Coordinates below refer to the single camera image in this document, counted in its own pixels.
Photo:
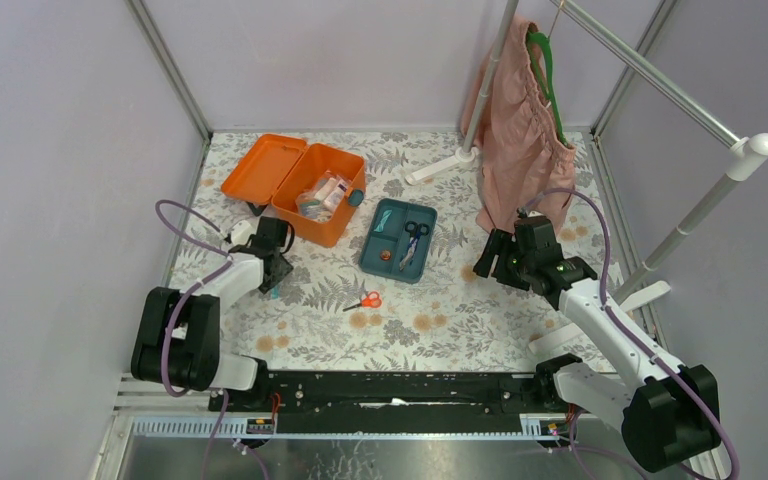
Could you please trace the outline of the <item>blue bandage package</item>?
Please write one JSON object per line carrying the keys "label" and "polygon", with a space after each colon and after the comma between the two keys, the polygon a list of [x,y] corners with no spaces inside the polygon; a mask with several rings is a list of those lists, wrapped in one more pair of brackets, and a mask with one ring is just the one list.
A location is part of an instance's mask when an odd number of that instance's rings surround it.
{"label": "blue bandage package", "polygon": [[305,191],[300,194],[296,200],[298,213],[311,221],[317,223],[326,223],[329,221],[336,207],[329,200],[331,191]]}

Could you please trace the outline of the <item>white gauze packet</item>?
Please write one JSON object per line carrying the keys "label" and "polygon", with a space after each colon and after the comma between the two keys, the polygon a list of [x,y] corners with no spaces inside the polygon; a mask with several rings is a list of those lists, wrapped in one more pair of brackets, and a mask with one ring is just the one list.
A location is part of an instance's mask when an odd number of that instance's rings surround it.
{"label": "white gauze packet", "polygon": [[334,212],[346,193],[350,183],[339,175],[329,175],[316,193],[316,198],[328,211]]}

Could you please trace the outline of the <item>black handled scissors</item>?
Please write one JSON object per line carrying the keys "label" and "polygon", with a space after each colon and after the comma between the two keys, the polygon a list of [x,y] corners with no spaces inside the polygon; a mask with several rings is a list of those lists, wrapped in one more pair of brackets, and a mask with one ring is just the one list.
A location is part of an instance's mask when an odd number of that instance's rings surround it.
{"label": "black handled scissors", "polygon": [[420,238],[422,236],[428,235],[431,232],[431,227],[426,223],[408,221],[405,223],[404,230],[409,235],[409,242],[407,250],[399,262],[400,271],[403,271],[412,262],[418,248]]}

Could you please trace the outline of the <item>blue plastic tweezers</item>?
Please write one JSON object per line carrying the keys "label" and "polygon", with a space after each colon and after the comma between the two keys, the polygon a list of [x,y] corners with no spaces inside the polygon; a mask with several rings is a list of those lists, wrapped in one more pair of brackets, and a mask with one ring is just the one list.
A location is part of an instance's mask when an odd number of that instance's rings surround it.
{"label": "blue plastic tweezers", "polygon": [[418,237],[411,239],[411,242],[409,244],[409,248],[405,254],[405,257],[402,259],[401,268],[405,268],[407,265],[409,265],[412,262],[413,257],[415,256],[415,253],[417,250],[418,243],[419,243]]}

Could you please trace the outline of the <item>teal tray insert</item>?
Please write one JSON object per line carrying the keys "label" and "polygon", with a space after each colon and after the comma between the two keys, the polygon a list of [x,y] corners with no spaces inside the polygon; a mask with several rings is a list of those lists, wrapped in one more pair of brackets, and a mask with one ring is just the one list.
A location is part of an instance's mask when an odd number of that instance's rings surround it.
{"label": "teal tray insert", "polygon": [[[373,229],[385,209],[391,209],[392,214],[384,231],[376,233]],[[360,270],[367,274],[403,283],[418,283],[423,276],[425,262],[429,256],[437,217],[437,211],[429,206],[392,198],[381,200],[374,211],[360,253],[358,261]],[[431,227],[431,232],[420,238],[412,262],[403,271],[400,271],[399,262],[405,254],[409,242],[409,235],[404,230],[405,223],[408,221],[426,223]],[[380,259],[382,250],[391,252],[389,260]]]}

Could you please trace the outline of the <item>teal small packet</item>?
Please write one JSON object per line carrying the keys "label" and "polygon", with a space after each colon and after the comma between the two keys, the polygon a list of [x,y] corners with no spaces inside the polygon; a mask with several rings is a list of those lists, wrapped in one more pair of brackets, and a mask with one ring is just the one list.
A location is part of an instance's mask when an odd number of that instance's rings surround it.
{"label": "teal small packet", "polygon": [[381,216],[380,216],[380,218],[378,220],[378,223],[375,225],[373,231],[376,232],[376,233],[382,233],[384,231],[384,229],[385,229],[385,226],[386,226],[386,224],[387,224],[391,214],[392,214],[392,210],[391,209],[385,209],[383,211],[383,213],[381,214]]}

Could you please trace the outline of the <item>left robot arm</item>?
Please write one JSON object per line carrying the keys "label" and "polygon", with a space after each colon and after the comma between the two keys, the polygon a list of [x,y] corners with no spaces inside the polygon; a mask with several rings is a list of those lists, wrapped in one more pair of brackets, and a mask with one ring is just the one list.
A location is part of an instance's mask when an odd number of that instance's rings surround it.
{"label": "left robot arm", "polygon": [[[248,238],[238,243],[242,232]],[[264,407],[271,387],[258,372],[265,364],[221,351],[221,317],[254,292],[270,293],[291,273],[285,254],[295,238],[295,228],[285,220],[262,217],[255,229],[242,222],[231,235],[236,243],[220,252],[223,263],[217,271],[185,290],[152,289],[131,357],[132,376],[162,384],[172,396],[230,389],[245,410]]]}

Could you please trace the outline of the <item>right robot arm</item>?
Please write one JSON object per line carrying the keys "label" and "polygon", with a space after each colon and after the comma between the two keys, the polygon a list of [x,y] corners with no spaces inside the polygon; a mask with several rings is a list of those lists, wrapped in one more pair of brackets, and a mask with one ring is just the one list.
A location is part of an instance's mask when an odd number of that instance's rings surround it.
{"label": "right robot arm", "polygon": [[622,436],[644,470],[655,473],[718,448],[718,386],[703,365],[686,366],[600,290],[583,259],[566,257],[544,216],[520,219],[513,232],[494,229],[473,267],[476,275],[544,298],[595,344],[617,379],[574,355],[538,364],[535,402],[557,412],[583,408]]}

